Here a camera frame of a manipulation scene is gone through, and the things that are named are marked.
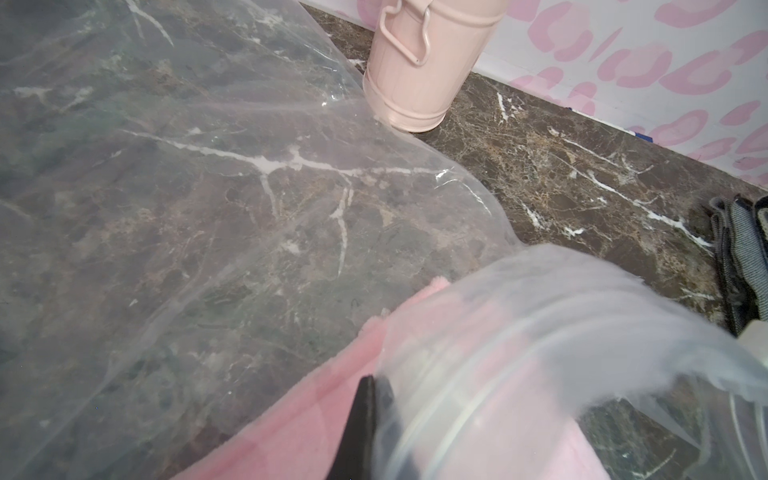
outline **pink canister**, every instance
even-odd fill
[[[437,127],[509,0],[385,0],[363,88],[393,127]]]

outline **plastic wrap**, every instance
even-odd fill
[[[768,370],[602,260],[527,247],[390,322],[376,480],[768,478]]]
[[[0,478],[167,478],[515,251],[290,0],[0,6]]]

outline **marble countertop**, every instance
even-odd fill
[[[308,10],[363,71],[373,33]],[[476,73],[416,137],[475,175],[524,242],[609,260],[724,326],[703,206],[760,188]]]
[[[4,4],[0,31],[0,478],[172,478],[517,247],[295,2]]]

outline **container handle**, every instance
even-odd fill
[[[411,63],[413,63],[417,67],[423,66],[427,59],[429,58],[429,52],[431,50],[431,46],[429,44],[429,36],[427,35],[427,26],[429,25],[429,6],[424,7],[424,22],[422,22],[422,39],[424,40],[424,58],[419,59],[416,57],[416,55],[413,54],[412,51],[410,51],[405,45],[402,44],[400,40],[398,40],[395,35],[392,35],[392,32],[387,30],[386,25],[384,25],[384,20],[386,20],[386,15],[392,14],[397,15],[402,10],[402,0],[397,0],[396,6],[386,6],[382,8],[381,15],[379,16],[379,30],[382,32],[382,35],[384,35],[384,38],[389,40],[389,42],[395,46],[398,50],[400,50],[400,53],[405,55],[406,58],[408,58]]]

